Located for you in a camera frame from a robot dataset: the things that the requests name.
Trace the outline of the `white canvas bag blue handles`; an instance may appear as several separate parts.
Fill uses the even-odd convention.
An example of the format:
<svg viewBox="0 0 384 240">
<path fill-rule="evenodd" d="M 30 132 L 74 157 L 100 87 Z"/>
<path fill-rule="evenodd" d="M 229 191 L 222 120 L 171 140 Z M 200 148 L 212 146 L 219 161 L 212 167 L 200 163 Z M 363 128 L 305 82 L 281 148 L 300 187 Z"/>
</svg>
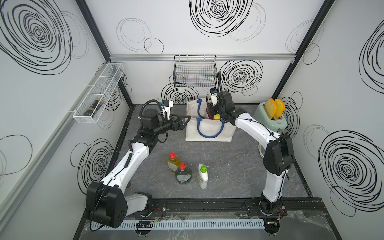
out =
<svg viewBox="0 0 384 240">
<path fill-rule="evenodd" d="M 187 115 L 191 120 L 186 127 L 187 142 L 231 142 L 236 127 L 220 120 L 210 120 L 203 99 L 187 102 Z"/>
</svg>

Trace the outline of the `dark green soap bottle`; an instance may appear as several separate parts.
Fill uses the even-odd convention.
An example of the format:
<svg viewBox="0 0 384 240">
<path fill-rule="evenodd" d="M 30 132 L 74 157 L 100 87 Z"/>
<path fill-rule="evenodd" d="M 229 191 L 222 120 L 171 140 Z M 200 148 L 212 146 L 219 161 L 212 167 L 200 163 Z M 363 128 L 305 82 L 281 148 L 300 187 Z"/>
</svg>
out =
<svg viewBox="0 0 384 240">
<path fill-rule="evenodd" d="M 176 180 L 179 184 L 187 184 L 193 176 L 192 170 L 184 163 L 181 163 L 175 172 Z"/>
</svg>

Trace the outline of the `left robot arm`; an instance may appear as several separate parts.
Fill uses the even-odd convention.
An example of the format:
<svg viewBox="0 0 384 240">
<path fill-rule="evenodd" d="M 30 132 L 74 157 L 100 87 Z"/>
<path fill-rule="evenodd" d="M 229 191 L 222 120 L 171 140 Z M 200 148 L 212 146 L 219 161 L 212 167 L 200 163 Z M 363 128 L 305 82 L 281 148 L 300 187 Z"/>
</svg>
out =
<svg viewBox="0 0 384 240">
<path fill-rule="evenodd" d="M 92 182 L 87 188 L 84 216 L 91 223 L 117 228 L 131 214 L 151 212 L 150 194 L 124 193 L 138 167 L 159 142 L 159 135 L 183 130 L 191 120 L 191 116 L 172 115 L 173 105 L 169 100 L 149 100 L 142 106 L 141 125 L 129 143 L 129 151 L 101 181 Z"/>
</svg>

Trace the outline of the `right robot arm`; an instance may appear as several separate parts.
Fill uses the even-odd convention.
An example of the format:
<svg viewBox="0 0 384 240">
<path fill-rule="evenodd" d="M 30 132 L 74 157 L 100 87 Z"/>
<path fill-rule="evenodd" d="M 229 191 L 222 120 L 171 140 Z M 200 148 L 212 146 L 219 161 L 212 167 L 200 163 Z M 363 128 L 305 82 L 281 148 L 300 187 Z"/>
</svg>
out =
<svg viewBox="0 0 384 240">
<path fill-rule="evenodd" d="M 218 73 L 217 102 L 210 103 L 212 114 L 219 114 L 220 121 L 230 123 L 245 131 L 265 150 L 263 164 L 267 170 L 264 190 L 261 194 L 261 212 L 270 216 L 282 203 L 282 189 L 288 172 L 295 161 L 293 142 L 289 135 L 279 134 L 255 120 L 243 108 L 236 107 L 231 93 L 222 87 L 222 73 Z"/>
</svg>

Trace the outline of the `yellow-green soap bottle red cap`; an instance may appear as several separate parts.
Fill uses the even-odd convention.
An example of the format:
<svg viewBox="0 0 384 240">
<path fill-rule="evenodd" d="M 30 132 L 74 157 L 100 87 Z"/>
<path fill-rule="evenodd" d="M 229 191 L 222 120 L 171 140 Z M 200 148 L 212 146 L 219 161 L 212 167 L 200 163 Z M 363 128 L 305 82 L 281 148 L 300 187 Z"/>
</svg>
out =
<svg viewBox="0 0 384 240">
<path fill-rule="evenodd" d="M 181 163 L 182 163 L 181 159 L 174 152 L 171 152 L 169 154 L 169 158 L 167 159 L 167 166 L 169 171 L 171 171 L 172 173 L 175 173 Z"/>
</svg>

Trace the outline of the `left bread slice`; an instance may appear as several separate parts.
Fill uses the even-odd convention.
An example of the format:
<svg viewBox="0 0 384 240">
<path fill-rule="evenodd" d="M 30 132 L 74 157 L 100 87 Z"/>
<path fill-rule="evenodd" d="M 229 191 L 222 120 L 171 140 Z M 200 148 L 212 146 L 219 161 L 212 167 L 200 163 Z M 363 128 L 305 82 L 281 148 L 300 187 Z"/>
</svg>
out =
<svg viewBox="0 0 384 240">
<path fill-rule="evenodd" d="M 265 111 L 269 119 L 273 119 L 277 110 L 275 100 L 268 99 L 265 103 Z"/>
</svg>

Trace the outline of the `bread slice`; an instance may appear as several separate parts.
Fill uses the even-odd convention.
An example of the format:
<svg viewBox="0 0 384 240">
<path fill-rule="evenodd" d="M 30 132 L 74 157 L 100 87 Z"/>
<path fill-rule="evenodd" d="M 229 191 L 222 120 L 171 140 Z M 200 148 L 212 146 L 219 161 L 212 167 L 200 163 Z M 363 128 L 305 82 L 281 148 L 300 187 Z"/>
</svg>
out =
<svg viewBox="0 0 384 240">
<path fill-rule="evenodd" d="M 285 111 L 286 107 L 284 102 L 281 99 L 276 99 L 275 104 L 276 104 L 276 111 L 274 114 L 274 119 L 277 120 L 283 115 L 283 112 Z"/>
<path fill-rule="evenodd" d="M 275 100 L 268 99 L 265 103 L 265 111 L 269 119 L 273 119 L 277 110 Z"/>
</svg>

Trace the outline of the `right bread slice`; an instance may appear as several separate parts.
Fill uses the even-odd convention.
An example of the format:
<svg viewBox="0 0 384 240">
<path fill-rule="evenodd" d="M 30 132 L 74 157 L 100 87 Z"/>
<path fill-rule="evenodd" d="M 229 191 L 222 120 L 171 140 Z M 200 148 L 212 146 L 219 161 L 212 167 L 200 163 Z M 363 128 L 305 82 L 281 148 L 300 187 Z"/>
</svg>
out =
<svg viewBox="0 0 384 240">
<path fill-rule="evenodd" d="M 274 114 L 274 119 L 277 120 L 283 115 L 283 112 L 285 111 L 286 107 L 284 102 L 281 99 L 276 99 L 275 104 L 276 104 L 276 111 Z"/>
</svg>

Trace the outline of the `white bottle green cap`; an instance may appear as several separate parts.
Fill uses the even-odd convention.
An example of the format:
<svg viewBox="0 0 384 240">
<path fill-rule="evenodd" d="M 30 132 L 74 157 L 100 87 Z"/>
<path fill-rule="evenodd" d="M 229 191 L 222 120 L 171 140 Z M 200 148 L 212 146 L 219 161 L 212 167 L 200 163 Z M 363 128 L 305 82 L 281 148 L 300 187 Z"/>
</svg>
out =
<svg viewBox="0 0 384 240">
<path fill-rule="evenodd" d="M 208 185 L 208 169 L 204 164 L 198 166 L 198 180 L 201 189 L 206 189 Z"/>
</svg>

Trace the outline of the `mint green toaster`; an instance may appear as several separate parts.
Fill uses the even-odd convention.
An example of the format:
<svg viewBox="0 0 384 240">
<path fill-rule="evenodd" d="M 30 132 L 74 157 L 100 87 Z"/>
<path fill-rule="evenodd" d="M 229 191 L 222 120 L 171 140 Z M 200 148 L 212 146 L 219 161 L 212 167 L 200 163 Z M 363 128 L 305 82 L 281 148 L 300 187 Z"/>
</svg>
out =
<svg viewBox="0 0 384 240">
<path fill-rule="evenodd" d="M 253 115 L 253 118 L 257 121 L 265 125 L 268 129 L 282 133 L 286 127 L 288 126 L 288 122 L 284 116 L 281 116 L 277 120 L 269 119 L 266 111 L 265 111 L 265 102 L 260 103 Z"/>
</svg>

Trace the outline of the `dark bottle on shelf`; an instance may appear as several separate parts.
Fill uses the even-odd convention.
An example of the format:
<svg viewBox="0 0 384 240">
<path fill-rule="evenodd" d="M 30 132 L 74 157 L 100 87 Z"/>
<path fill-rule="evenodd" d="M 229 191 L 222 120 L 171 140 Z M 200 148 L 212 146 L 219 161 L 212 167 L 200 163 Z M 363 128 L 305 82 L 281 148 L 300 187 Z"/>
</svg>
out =
<svg viewBox="0 0 384 240">
<path fill-rule="evenodd" d="M 94 100 L 90 107 L 83 113 L 83 116 L 93 118 L 97 111 L 103 106 L 103 104 L 104 101 L 101 99 Z"/>
</svg>

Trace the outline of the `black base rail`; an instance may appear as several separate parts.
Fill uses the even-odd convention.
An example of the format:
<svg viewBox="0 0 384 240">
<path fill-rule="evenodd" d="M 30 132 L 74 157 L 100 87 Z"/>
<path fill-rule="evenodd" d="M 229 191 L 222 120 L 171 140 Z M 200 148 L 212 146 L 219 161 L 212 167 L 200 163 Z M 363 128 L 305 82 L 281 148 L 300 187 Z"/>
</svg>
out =
<svg viewBox="0 0 384 240">
<path fill-rule="evenodd" d="M 276 216 L 286 211 L 325 209 L 320 198 L 281 198 L 269 204 L 263 198 L 240 199 L 152 199 L 143 207 L 129 204 L 125 198 L 102 198 L 95 203 L 87 201 L 84 216 L 91 221 L 112 226 L 119 225 L 127 216 L 146 216 L 155 209 L 160 209 L 162 216 L 182 212 L 244 212 L 248 216 Z"/>
</svg>

